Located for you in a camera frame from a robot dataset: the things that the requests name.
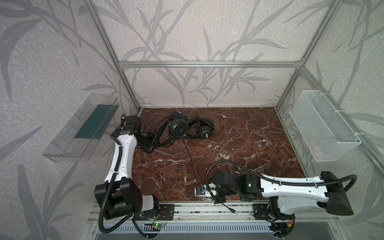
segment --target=headphone cable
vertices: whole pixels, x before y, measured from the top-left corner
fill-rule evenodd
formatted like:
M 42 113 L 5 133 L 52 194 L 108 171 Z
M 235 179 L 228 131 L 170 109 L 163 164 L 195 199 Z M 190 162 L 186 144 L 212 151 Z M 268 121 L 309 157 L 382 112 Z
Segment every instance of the headphone cable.
M 189 152 L 189 150 L 188 150 L 188 148 L 187 148 L 187 145 L 186 145 L 185 142 L 184 142 L 184 138 L 183 138 L 183 137 L 181 138 L 181 140 L 183 140 L 185 149 L 187 150 L 187 152 L 188 152 L 188 154 L 189 154 L 189 158 L 191 159 L 192 170 L 193 170 L 193 174 L 195 175 L 195 179 L 196 179 L 196 181 L 197 181 L 197 184 L 198 184 L 199 186 L 201 186 L 200 183 L 199 183 L 199 181 L 198 181 L 198 179 L 197 179 L 197 176 L 196 176 L 195 167 L 193 166 L 191 153 Z

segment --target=green liner in bin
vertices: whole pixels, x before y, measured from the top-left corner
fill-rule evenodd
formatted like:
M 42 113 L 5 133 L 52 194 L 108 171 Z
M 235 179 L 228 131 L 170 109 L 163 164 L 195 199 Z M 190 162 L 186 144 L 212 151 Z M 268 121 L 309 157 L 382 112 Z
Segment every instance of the green liner in bin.
M 90 94 L 43 156 L 54 162 L 87 162 L 118 107 L 116 97 Z

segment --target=brown marble tabletop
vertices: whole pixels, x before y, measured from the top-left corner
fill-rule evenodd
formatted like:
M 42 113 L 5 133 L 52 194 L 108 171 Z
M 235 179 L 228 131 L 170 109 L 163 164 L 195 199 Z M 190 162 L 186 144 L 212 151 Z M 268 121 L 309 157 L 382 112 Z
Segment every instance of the brown marble tabletop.
M 184 139 L 200 184 L 204 184 L 207 169 L 222 159 L 262 174 L 305 177 L 274 108 L 145 108 L 141 115 L 142 130 L 145 122 L 147 130 L 154 131 L 159 121 L 172 111 L 185 113 L 190 119 L 209 118 L 215 125 L 214 135 L 209 139 Z M 237 166 L 218 164 L 211 170 L 210 177 L 217 169 L 235 175 L 245 173 Z M 194 196 L 198 183 L 181 139 L 152 154 L 136 149 L 132 178 L 144 195 L 155 194 L 159 201 L 210 200 Z

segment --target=black mounting plate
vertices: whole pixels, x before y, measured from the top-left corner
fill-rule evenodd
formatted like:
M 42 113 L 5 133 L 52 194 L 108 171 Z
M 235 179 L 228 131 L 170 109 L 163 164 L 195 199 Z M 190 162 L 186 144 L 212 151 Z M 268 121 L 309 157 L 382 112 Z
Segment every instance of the black mounting plate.
M 252 204 L 253 216 L 255 220 L 269 220 L 272 221 L 273 218 L 269 215 L 268 212 L 268 203 L 265 204 Z M 281 214 L 277 217 L 278 220 L 292 220 L 291 215 Z
M 159 205 L 160 205 L 160 211 L 163 211 L 168 216 L 168 221 L 172 221 L 173 214 L 175 212 L 175 205 L 174 204 L 159 204 Z M 148 221 L 148 218 L 145 217 L 143 214 L 134 215 L 133 219 L 135 221 Z M 159 220 L 166 220 L 166 216 L 163 214 L 163 216 L 161 216 Z

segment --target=leaf pattern wallpaper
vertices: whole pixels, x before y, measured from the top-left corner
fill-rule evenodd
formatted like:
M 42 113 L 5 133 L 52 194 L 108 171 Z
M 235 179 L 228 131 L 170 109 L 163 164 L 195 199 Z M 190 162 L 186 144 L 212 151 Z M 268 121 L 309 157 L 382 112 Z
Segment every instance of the leaf pattern wallpaper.
M 120 61 L 296 61 L 331 1 L 94 2 Z M 292 72 L 125 69 L 141 106 L 275 106 Z
M 307 69 L 361 128 L 379 151 L 384 150 L 383 43 L 384 1 L 344 1 L 306 63 Z M 351 240 L 382 239 L 384 178 L 358 148 L 334 162 L 316 162 L 289 115 L 302 90 L 311 86 L 299 77 L 279 112 L 302 167 L 309 174 L 332 169 L 337 176 L 356 174 L 347 194 L 355 214 L 340 217 Z
M 0 239 L 79 239 L 111 156 L 103 136 L 87 163 L 43 149 L 90 93 L 136 110 L 83 1 L 0 0 Z

